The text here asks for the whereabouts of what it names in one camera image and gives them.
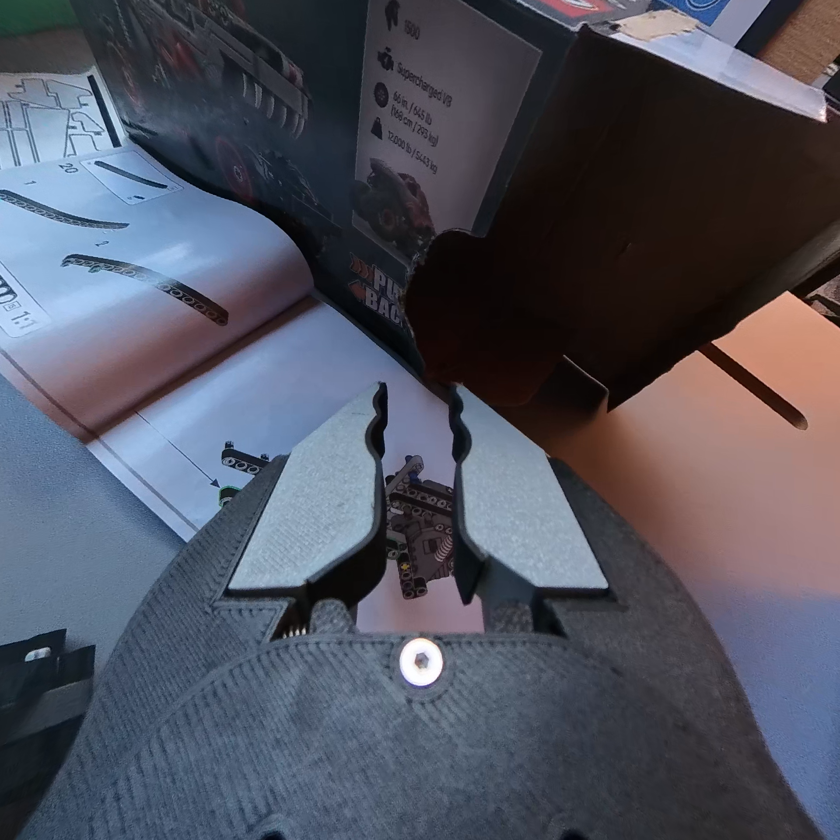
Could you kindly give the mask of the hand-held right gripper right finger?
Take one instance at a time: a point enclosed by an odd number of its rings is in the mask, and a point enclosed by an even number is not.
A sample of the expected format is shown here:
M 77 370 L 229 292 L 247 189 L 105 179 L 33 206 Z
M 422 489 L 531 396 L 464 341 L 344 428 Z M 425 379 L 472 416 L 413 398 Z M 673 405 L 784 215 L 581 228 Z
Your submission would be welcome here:
M 544 450 L 463 385 L 450 390 L 449 425 L 462 603 L 606 597 L 606 576 Z

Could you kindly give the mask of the black lego set box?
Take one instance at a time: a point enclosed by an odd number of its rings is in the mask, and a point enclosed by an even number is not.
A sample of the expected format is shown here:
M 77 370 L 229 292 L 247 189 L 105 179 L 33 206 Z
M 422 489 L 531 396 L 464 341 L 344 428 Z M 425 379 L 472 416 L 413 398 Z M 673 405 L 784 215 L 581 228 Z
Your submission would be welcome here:
M 614 408 L 799 285 L 826 94 L 679 2 L 71 3 L 132 140 L 278 223 L 424 378 Z

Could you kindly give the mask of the lego instruction booklet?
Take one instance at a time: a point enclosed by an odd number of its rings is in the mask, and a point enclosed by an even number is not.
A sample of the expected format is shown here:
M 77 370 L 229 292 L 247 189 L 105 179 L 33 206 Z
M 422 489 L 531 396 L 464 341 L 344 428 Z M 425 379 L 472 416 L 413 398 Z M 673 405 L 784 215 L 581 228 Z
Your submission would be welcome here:
M 2 479 L 64 538 L 112 476 L 183 545 L 351 398 L 384 382 L 386 475 L 406 456 L 451 486 L 445 400 L 315 298 L 298 247 L 267 218 L 118 142 L 95 70 L 2 74 L 2 382 L 81 450 Z

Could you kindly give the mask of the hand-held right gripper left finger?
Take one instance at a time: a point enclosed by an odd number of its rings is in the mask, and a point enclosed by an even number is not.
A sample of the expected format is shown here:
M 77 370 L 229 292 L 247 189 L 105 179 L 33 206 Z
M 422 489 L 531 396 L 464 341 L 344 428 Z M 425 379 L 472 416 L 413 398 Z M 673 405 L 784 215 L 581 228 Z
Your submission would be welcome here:
M 289 454 L 242 549 L 236 596 L 365 598 L 386 567 L 386 383 L 346 403 Z

